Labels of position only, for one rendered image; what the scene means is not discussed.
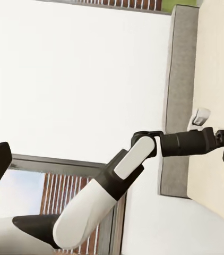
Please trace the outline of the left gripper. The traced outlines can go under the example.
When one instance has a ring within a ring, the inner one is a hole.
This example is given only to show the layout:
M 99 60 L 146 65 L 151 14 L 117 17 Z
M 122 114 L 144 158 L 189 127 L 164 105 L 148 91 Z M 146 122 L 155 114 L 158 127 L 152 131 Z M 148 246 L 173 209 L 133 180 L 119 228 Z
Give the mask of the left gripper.
M 204 155 L 224 147 L 224 129 L 214 134 L 213 127 L 203 130 L 177 132 L 179 156 Z

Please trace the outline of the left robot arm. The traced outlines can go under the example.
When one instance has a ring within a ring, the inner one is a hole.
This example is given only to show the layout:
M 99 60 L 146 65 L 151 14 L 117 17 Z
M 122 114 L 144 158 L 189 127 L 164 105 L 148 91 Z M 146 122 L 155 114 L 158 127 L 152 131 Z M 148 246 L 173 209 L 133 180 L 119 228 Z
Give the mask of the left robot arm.
M 0 255 L 44 255 L 58 249 L 73 250 L 82 245 L 116 202 L 143 172 L 142 163 L 163 157 L 204 155 L 224 147 L 224 129 L 202 125 L 211 111 L 196 108 L 185 132 L 138 131 L 131 148 L 121 149 L 96 176 L 85 184 L 60 214 L 32 214 L 0 218 Z

